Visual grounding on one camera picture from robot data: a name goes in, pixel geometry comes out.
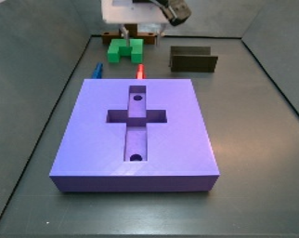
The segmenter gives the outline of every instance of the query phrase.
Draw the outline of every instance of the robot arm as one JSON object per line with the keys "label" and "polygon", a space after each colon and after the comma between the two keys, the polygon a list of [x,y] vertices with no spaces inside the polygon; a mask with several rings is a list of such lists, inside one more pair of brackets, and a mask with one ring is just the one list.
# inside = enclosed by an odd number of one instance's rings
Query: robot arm
{"label": "robot arm", "polygon": [[185,22],[191,12],[183,0],[131,0],[134,3],[151,2],[159,7],[171,26]]}

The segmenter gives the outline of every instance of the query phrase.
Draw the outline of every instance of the green block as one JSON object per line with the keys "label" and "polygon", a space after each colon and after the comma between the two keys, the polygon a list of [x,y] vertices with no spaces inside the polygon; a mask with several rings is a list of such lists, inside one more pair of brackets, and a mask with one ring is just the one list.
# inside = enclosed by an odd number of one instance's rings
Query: green block
{"label": "green block", "polygon": [[113,39],[106,55],[110,63],[118,63],[121,56],[131,57],[131,63],[141,63],[143,58],[143,40],[130,39],[130,46],[126,46],[125,39]]}

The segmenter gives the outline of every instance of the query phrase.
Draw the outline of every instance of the gray table surface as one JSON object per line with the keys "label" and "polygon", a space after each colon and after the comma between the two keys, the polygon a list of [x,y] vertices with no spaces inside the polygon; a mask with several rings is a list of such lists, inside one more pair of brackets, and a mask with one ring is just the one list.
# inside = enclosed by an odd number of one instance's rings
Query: gray table surface
{"label": "gray table surface", "polygon": [[[214,73],[171,73],[170,46],[210,46]],[[219,179],[210,192],[66,193],[47,173],[83,78],[133,78],[93,38],[0,221],[0,237],[47,234],[299,234],[299,118],[239,40],[165,38],[145,46],[147,78],[190,78]]]}

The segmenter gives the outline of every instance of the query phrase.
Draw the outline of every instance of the dark gray block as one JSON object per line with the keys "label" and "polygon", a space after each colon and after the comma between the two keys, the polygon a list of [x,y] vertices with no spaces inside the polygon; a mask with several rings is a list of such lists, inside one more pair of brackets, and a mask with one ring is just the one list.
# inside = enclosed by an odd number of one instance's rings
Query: dark gray block
{"label": "dark gray block", "polygon": [[0,4],[0,216],[87,39],[69,1]]}
{"label": "dark gray block", "polygon": [[299,112],[299,0],[270,1],[242,41]]}
{"label": "dark gray block", "polygon": [[169,67],[173,72],[211,73],[218,56],[210,56],[209,46],[171,46]]}

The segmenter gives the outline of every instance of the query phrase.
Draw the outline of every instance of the cross-shaped hole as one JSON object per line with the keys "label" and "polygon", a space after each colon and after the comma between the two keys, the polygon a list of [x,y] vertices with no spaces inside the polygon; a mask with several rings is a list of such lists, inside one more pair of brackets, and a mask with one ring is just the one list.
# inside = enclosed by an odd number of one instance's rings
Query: cross-shaped hole
{"label": "cross-shaped hole", "polygon": [[146,123],[166,123],[166,110],[146,110],[146,87],[130,86],[127,110],[107,110],[106,123],[125,123],[123,161],[147,161]]}

